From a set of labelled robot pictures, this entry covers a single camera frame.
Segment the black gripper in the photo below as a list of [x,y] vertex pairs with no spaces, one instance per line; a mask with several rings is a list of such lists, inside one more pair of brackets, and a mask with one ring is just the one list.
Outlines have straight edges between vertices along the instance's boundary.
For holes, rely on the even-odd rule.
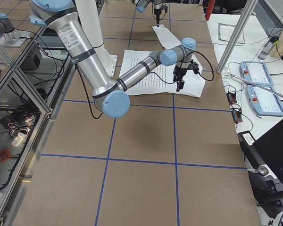
[[159,15],[162,11],[162,0],[153,0],[154,15],[156,19],[156,25],[159,27]]
[[186,75],[188,69],[186,63],[177,63],[173,70],[173,81],[176,81],[176,92],[179,92],[184,87],[183,77]]

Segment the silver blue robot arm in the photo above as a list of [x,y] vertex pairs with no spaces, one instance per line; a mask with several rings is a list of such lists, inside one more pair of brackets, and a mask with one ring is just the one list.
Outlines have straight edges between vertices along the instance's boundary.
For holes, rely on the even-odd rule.
[[90,43],[90,24],[95,37],[101,38],[95,1],[31,0],[30,18],[35,25],[54,30],[71,56],[73,64],[92,88],[95,107],[111,118],[125,115],[130,106],[126,91],[150,74],[159,65],[175,65],[174,78],[182,82],[196,48],[193,38],[183,38],[181,44],[166,50],[153,51],[116,80],[110,78],[95,48]]
[[137,11],[140,13],[143,13],[150,2],[152,2],[153,6],[153,17],[156,20],[156,25],[159,27],[160,25],[160,15],[162,13],[162,10],[165,6],[163,6],[161,0],[132,0],[131,1],[134,5]]

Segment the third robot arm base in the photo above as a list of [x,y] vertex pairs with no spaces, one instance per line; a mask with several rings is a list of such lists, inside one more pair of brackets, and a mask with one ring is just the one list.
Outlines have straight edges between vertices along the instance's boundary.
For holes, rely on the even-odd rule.
[[3,47],[20,47],[30,32],[18,31],[5,13],[0,13],[0,45]]

